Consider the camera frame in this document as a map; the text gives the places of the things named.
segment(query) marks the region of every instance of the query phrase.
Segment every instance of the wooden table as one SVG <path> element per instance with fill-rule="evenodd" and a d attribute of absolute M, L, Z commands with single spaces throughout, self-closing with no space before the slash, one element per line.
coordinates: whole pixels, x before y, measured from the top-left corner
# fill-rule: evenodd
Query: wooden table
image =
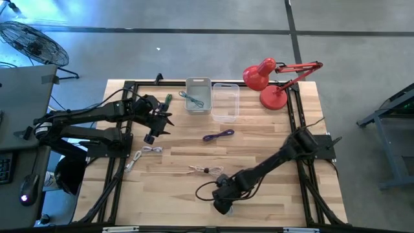
<path fill-rule="evenodd" d="M 125 80 L 108 80 L 105 97 L 123 87 Z M 300 82 L 300 93 L 307 124 L 322 117 L 315 82 Z M 240 88 L 240 115 L 232 124 L 220 124 L 211 115 L 191 116 L 184 109 L 184 99 L 178 95 L 183 87 L 139 87 L 140 94 L 152 94 L 163 101 L 173 95 L 169 112 L 175 126 L 167 126 L 171 135 L 155 138 L 153 146 L 162 146 L 162 153 L 144 153 L 133 171 L 124 174 L 117 225 L 181 225 L 229 227 L 280 227 L 305 226 L 303 204 L 296 163 L 287 162 L 270 172 L 255 197 L 234 203 L 232 216 L 218 213 L 212 202 L 195 198 L 197 187 L 213 177 L 204 173 L 188 173 L 189 165 L 224 166 L 228 175 L 250 168 L 273 155 L 290 133 L 287 107 L 279 111 L 265 109 L 259 102 L 259 92 Z M 121 93 L 110 99 L 119 100 Z M 299 122 L 293 98 L 296 122 Z M 98 128 L 114 127 L 99 122 Z M 202 137 L 234 129 L 235 134 L 211 142 Z M 325 122 L 310 127 L 314 134 L 325 134 Z M 131 154 L 146 144 L 142 141 L 148 128 L 133 124 Z M 74 221 L 83 217 L 102 192 L 109 159 L 98 159 L 90 165 L 83 178 Z M 334 213 L 346 221 L 338 178 L 331 164 L 315 162 L 321 196 Z M 215 186 L 206 186 L 199 195 L 211 198 Z M 107 212 L 110 213 L 112 197 Z M 314 201 L 310 198 L 312 216 L 316 219 Z"/>

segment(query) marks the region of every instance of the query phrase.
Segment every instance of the keyboard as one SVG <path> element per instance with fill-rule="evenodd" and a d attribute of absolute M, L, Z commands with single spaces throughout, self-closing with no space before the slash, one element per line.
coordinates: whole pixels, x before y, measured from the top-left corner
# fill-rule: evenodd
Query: keyboard
<path fill-rule="evenodd" d="M 16 165 L 14 153 L 0 153 L 0 184 L 8 184 L 13 181 L 13 173 Z"/>

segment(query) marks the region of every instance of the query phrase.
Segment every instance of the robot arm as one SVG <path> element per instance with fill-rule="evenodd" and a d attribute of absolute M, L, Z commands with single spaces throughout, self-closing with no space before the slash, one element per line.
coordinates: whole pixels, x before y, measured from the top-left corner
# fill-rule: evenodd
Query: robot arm
<path fill-rule="evenodd" d="M 318 143 L 315 141 L 312 133 L 307 128 L 297 129 L 289 135 L 277 153 L 256 167 L 241 170 L 231 177 L 225 174 L 218 177 L 215 182 L 218 189 L 212 192 L 214 207 L 222 214 L 227 213 L 233 201 L 253 197 L 253 195 L 250 196 L 250 192 L 254 189 L 255 185 L 260 185 L 261 180 L 267 173 L 282 165 L 284 162 L 292 159 L 300 159 L 302 156 L 312 155 L 317 149 Z"/>
<path fill-rule="evenodd" d="M 41 143 L 51 146 L 53 150 L 65 155 L 82 157 L 75 146 L 62 139 L 76 138 L 90 140 L 89 142 L 80 142 L 82 146 L 88 147 L 88 156 L 90 157 L 99 157 L 100 155 L 116 157 L 120 154 L 119 151 L 128 145 L 128 141 L 132 140 L 132 135 L 129 132 L 131 129 L 122 133 L 119 128 L 100 130 L 72 125 L 101 120 L 114 123 L 132 120 L 149 128 L 144 142 L 152 144 L 154 137 L 169 134 L 164 131 L 166 124 L 173 125 L 168 120 L 171 113 L 157 111 L 158 108 L 159 102 L 154 96 L 144 95 L 136 102 L 129 98 L 109 102 L 102 107 L 74 111 L 52 111 L 44 117 L 34 120 L 34 124 L 37 125 L 34 134 Z"/>

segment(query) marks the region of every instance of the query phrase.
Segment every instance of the fan grille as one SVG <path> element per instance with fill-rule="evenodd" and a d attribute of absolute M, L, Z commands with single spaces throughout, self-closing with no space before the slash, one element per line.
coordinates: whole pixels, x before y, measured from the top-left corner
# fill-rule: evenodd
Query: fan grille
<path fill-rule="evenodd" d="M 0 23 L 0 36 L 22 54 L 58 67 L 69 63 L 65 49 L 40 31 L 16 21 Z"/>

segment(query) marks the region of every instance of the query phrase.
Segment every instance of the white cable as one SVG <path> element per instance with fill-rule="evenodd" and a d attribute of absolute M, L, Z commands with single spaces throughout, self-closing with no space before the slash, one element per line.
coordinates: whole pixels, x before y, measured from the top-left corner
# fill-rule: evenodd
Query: white cable
<path fill-rule="evenodd" d="M 142 146 L 141 150 L 138 150 L 137 152 L 135 152 L 134 159 L 131 162 L 129 162 L 129 164 L 127 164 L 127 166 L 125 166 L 125 172 L 130 172 L 132 170 L 132 167 L 134 166 L 134 163 L 141 157 L 142 151 L 143 152 L 155 151 L 157 153 L 161 153 L 162 152 L 162 147 L 152 148 L 151 146 Z"/>
<path fill-rule="evenodd" d="M 212 168 L 203 168 L 200 166 L 188 166 L 189 168 L 193 168 L 194 171 L 192 172 L 204 172 L 208 173 L 214 177 L 218 177 L 223 173 L 224 168 L 222 166 L 215 166 Z"/>
<path fill-rule="evenodd" d="M 141 151 L 136 151 L 135 155 L 134 155 L 134 159 L 132 159 L 131 162 L 129 162 L 129 164 L 127 164 L 127 166 L 125 166 L 125 172 L 130 172 L 132 170 L 132 167 L 134 166 L 134 163 L 141 157 L 142 152 Z"/>
<path fill-rule="evenodd" d="M 162 147 L 154 147 L 154 148 L 152 148 L 151 146 L 142 146 L 141 150 L 143 152 L 155 151 L 155 152 L 161 153 L 162 152 Z"/>

